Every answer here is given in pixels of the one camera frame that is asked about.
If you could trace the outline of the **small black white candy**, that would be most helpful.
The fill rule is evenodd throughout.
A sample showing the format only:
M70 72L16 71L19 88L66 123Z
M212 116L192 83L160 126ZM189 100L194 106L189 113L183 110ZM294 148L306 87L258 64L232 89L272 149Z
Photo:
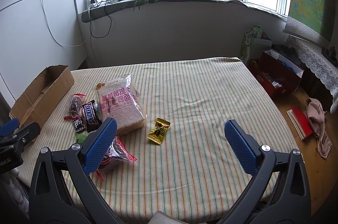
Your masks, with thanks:
M86 126L83 123L82 119L74 119L73 126L75 127L75 133L82 133L86 130Z

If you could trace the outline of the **brown Snickers bar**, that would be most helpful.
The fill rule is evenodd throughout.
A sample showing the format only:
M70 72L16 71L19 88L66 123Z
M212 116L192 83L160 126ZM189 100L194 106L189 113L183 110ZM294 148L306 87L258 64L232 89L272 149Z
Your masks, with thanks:
M98 104L91 100L81 106L83 120L88 133L96 131L102 124Z

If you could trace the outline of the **bagged sliced toast bread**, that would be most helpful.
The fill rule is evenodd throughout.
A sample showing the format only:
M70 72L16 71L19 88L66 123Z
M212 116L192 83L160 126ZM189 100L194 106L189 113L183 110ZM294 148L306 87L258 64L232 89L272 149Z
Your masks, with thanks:
M100 82L96 85L101 117L117 123L117 135L126 135L145 125L146 113L140 103L132 74Z

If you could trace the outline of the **yellow candy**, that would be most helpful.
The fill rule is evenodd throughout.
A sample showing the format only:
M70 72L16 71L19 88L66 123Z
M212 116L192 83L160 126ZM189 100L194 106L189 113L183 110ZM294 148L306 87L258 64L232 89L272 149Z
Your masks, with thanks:
M158 144L162 145L166 132L169 129L171 123L165 119L157 118L155 120L155 126L151 130L151 132L148 134L148 140Z

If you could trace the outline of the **green candy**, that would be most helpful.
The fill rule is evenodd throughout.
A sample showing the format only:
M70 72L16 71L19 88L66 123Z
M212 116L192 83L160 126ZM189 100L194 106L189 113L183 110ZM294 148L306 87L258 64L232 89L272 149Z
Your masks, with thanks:
M79 143L79 144L83 143L84 140L87 138L87 136L88 135L86 133L77 133L75 135L76 143Z

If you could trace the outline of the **clear bag red dates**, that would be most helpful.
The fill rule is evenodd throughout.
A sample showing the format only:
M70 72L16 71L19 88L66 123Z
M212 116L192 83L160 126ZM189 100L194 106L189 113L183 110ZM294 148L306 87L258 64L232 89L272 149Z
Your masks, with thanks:
M82 93L75 93L71 95L68 109L64 116L64 120L78 120L82 117L82 105L86 101L86 95Z

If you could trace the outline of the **brown cardboard box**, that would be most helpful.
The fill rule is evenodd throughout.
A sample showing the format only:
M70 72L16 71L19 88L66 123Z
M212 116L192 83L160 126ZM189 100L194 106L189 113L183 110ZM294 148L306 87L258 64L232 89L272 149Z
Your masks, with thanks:
M19 120L23 128L36 122L41 132L53 125L61 124L60 101L71 89L75 80L66 65L52 65L45 68L25 89L11 107L9 117Z

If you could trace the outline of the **red white book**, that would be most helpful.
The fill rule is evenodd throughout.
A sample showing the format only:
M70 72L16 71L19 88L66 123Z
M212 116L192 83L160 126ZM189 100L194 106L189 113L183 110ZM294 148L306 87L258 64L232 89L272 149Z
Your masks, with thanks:
M313 129L309 124L307 116L299 107L291 107L286 113L294 125L301 141L313 134Z

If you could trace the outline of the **beige cloth on floor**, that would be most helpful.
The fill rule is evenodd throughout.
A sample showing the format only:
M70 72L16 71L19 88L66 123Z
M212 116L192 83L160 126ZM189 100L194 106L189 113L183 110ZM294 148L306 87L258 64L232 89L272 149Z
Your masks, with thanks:
M327 159L332 142L325 130L325 113L321 102L317 99L308 98L305 104L307 119L315 138L317 139L317 150L323 159Z

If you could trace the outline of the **striped table cloth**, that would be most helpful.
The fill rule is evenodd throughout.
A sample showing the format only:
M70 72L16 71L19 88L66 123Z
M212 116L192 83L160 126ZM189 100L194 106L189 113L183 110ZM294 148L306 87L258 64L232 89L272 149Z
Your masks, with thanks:
M98 83L132 74L147 118L122 137L137 160L92 180L113 211L128 223L164 212L189 223L225 215L250 180L224 127L235 120L259 144L277 152L296 148L273 101L234 58L164 62L78 70L70 94L96 96ZM155 120L171 123L162 145L148 140Z

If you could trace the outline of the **white cabinet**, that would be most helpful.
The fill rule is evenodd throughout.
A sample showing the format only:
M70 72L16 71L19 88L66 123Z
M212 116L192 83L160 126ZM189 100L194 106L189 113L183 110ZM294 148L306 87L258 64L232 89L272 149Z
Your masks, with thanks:
M1 94L9 106L46 67L87 53L74 0L1 0Z

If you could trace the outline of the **red storage box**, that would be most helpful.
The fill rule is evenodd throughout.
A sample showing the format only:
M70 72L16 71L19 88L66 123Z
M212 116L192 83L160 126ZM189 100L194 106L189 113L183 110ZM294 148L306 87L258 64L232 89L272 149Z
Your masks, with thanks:
M262 52L259 60L250 60L248 69L272 99L294 92L304 72L273 49Z

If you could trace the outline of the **white lace cloth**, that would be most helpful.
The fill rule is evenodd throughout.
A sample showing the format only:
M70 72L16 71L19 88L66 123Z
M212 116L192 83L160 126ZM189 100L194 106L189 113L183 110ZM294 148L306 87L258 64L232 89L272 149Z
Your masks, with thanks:
M330 113L337 111L337 68L321 53L321 48L311 42L288 35L286 43L295 48L302 63L321 81L332 96Z

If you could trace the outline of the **green paper bag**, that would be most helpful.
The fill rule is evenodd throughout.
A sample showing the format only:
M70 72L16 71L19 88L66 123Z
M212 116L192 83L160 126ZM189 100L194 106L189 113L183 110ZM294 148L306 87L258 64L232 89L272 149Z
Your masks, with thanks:
M239 58L244 64L250 60L259 60L261 54L271 48L272 43L260 26L253 26L244 34Z

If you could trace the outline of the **white power strip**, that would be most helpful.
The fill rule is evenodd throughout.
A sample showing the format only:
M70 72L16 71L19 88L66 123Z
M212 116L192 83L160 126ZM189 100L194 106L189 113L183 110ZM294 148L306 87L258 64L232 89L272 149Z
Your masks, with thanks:
M87 3L87 8L91 9L97 4L97 0L86 0L86 3Z

